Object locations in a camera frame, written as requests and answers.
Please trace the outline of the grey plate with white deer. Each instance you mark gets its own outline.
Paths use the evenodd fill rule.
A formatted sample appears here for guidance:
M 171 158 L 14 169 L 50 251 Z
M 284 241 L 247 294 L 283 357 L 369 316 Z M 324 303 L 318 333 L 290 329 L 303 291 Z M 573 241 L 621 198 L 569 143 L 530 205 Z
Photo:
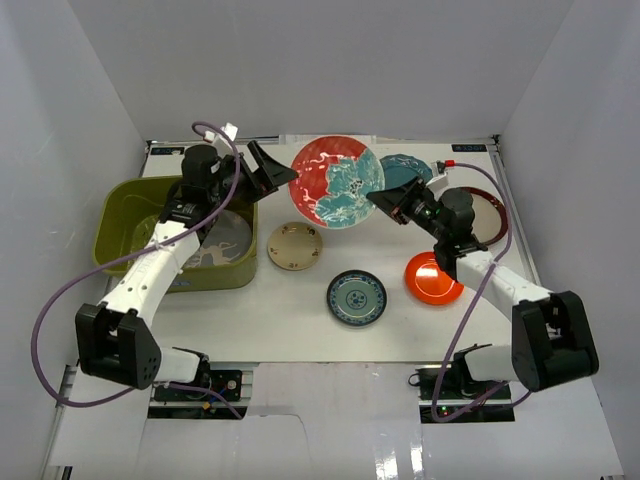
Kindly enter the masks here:
M 185 268 L 205 268 L 231 264 L 248 251 L 252 243 L 250 224 L 238 213 L 224 210 L 209 231 L 200 249 Z

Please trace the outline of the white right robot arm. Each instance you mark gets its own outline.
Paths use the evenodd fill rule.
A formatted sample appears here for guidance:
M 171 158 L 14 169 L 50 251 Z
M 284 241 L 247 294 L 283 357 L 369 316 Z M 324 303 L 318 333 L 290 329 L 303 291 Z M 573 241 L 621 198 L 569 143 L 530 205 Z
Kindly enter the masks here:
M 421 179 L 370 192 L 396 223 L 415 223 L 432 235 L 439 268 L 475 290 L 511 323 L 507 345 L 473 347 L 454 356 L 453 390 L 472 399 L 488 381 L 518 381 L 538 392 L 596 374 L 599 358 L 581 298 L 555 293 L 505 266 L 473 233 L 471 195 L 460 188 L 434 196 Z

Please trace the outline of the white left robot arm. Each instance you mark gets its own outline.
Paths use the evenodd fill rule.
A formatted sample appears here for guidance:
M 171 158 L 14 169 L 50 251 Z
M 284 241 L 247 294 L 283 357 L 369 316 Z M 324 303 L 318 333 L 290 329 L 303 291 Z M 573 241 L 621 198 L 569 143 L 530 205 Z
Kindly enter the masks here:
M 79 362 L 84 374 L 139 390 L 176 382 L 188 398 L 211 387 L 211 374 L 197 352 L 162 348 L 151 326 L 162 298 L 194 255 L 216 217 L 234 199 L 248 204 L 295 179 L 295 170 L 269 156 L 257 142 L 248 145 L 257 168 L 242 154 L 221 155 L 211 144 L 186 149 L 181 177 L 170 187 L 143 253 L 98 304 L 84 304 L 75 317 Z

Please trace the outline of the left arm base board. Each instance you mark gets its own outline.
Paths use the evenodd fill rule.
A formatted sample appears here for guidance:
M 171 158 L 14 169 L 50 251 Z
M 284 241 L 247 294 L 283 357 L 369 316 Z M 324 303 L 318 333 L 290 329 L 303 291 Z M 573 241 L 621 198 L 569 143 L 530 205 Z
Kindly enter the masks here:
M 248 397 L 241 370 L 211 370 L 190 390 L 159 385 L 152 391 L 148 417 L 184 420 L 241 420 Z

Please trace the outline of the red plate with teal flower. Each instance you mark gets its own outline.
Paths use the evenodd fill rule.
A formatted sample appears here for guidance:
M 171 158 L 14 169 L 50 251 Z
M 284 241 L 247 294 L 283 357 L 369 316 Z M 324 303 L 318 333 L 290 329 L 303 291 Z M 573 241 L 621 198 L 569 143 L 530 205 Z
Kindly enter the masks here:
M 291 168 L 298 174 L 289 183 L 294 207 L 311 223 L 327 229 L 347 229 L 367 220 L 375 211 L 367 194 L 385 188 L 380 160 L 352 137 L 312 140 L 296 154 Z

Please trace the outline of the right arm base board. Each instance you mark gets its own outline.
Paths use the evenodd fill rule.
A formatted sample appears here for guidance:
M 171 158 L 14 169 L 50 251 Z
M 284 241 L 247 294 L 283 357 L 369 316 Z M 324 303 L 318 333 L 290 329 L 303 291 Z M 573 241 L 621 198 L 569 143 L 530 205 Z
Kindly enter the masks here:
M 416 369 L 407 383 L 418 393 L 420 421 L 422 424 L 436 424 L 431 412 L 432 396 L 435 389 L 438 367 Z M 437 414 L 450 418 L 457 411 L 471 404 L 477 397 L 489 391 L 494 384 L 481 382 L 467 391 L 458 390 L 451 382 L 443 381 L 437 402 Z M 509 386 L 503 386 L 498 392 L 470 409 L 464 415 L 451 420 L 451 423 L 509 423 L 515 421 L 512 395 Z

